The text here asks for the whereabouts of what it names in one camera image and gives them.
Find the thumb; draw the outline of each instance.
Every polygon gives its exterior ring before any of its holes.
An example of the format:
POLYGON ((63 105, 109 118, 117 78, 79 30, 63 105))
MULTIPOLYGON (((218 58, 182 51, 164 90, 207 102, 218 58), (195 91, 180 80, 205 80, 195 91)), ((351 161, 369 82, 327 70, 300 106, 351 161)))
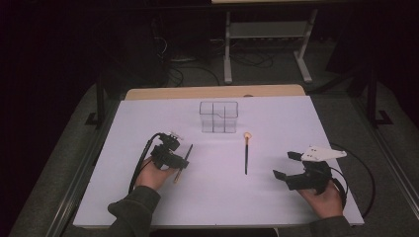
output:
POLYGON ((166 170, 164 170, 164 174, 166 175, 166 178, 175 174, 176 171, 178 171, 178 169, 173 169, 173 168, 168 168, 166 170))
POLYGON ((306 200, 313 199, 315 190, 297 190, 297 192, 306 200))

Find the clear acrylic box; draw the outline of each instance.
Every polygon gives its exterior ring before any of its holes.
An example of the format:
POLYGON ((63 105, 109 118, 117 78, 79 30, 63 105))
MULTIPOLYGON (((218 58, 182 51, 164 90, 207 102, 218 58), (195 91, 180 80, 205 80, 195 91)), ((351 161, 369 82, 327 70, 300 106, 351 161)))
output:
POLYGON ((234 133, 238 118, 237 102, 201 102, 203 132, 234 133))

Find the hand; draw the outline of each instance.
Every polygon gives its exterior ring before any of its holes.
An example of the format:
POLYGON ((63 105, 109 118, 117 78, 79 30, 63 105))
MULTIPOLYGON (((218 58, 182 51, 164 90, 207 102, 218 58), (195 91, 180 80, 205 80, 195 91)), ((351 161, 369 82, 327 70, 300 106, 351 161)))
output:
POLYGON ((176 169, 159 170, 152 164, 151 159, 152 157, 149 157, 142 162, 142 170, 136 178, 134 186, 147 186, 157 191, 163 186, 166 179, 176 172, 176 169))
POLYGON ((342 200, 332 181, 329 181, 326 190, 321 195, 317 195, 316 190, 299 190, 298 192, 311 205, 318 217, 343 215, 342 200))

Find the white tabletop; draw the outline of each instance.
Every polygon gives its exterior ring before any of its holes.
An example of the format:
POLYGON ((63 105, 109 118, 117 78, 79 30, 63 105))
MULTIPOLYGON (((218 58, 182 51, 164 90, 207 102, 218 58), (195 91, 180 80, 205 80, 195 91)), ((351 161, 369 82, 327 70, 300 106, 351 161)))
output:
MULTIPOLYGON (((121 102, 74 225, 111 225, 115 218, 107 206, 126 196, 147 140, 169 131, 184 137, 176 154, 184 156, 192 143, 194 148, 178 184, 170 179, 159 190, 162 198, 152 226, 267 227, 317 218, 302 197, 272 172, 301 174, 303 165, 289 159, 288 151, 303 153, 309 145, 330 147, 309 97, 171 99, 121 102), (237 102, 236 133, 202 133, 201 101, 237 102), (253 135, 248 175, 244 174, 245 131, 253 135)), ((328 163, 340 170, 336 160, 328 163)), ((344 214, 351 224, 364 223, 351 193, 344 214)))

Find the metal frame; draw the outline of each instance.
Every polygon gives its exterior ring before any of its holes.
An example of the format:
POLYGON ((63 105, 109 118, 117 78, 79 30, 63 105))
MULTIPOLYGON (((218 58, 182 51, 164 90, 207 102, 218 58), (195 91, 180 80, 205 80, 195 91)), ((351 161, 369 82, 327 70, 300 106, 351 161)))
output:
POLYGON ((299 50, 293 54, 305 83, 311 83, 312 79, 304 62, 304 53, 307 48, 317 9, 310 13, 308 21, 302 22, 261 22, 261 23, 231 23, 230 12, 226 13, 225 20, 225 53, 224 53, 224 83, 232 83, 230 61, 230 39, 249 38, 302 38, 299 50))
MULTIPOLYGON (((101 102, 98 100, 97 103, 102 103, 100 106, 98 105, 98 107, 104 106, 103 101, 101 102)), ((86 150, 86 153, 84 154, 83 159, 77 168, 74 178, 71 181, 70 187, 61 200, 58 211, 53 221, 51 222, 45 236, 61 236, 65 226, 68 223, 68 220, 71 219, 71 215, 79 205, 79 201, 81 200, 81 197, 83 196, 83 193, 85 192, 88 185, 89 169, 95 163, 97 157, 99 157, 99 154, 102 150, 102 145, 105 142, 108 132, 111 128, 111 124, 114 120, 114 116, 117 112, 119 104, 119 101, 110 101, 106 114, 101 116, 103 121, 101 121, 100 124, 97 124, 97 126, 100 128, 97 127, 97 132, 93 135, 93 138, 88 146, 89 148, 86 150)))
POLYGON ((383 157, 388 164, 391 175, 394 178, 394 181, 400 188, 404 197, 406 198, 407 203, 410 205, 413 213, 416 218, 419 220, 419 194, 416 189, 413 187, 410 180, 407 178, 403 169, 397 161, 396 156, 392 153, 391 149, 388 147, 385 139, 382 137, 377 124, 373 123, 370 118, 365 117, 363 103, 359 99, 353 100, 354 107, 360 114, 360 118, 363 120, 364 125, 371 133, 375 142, 377 143, 379 149, 382 151, 383 157))

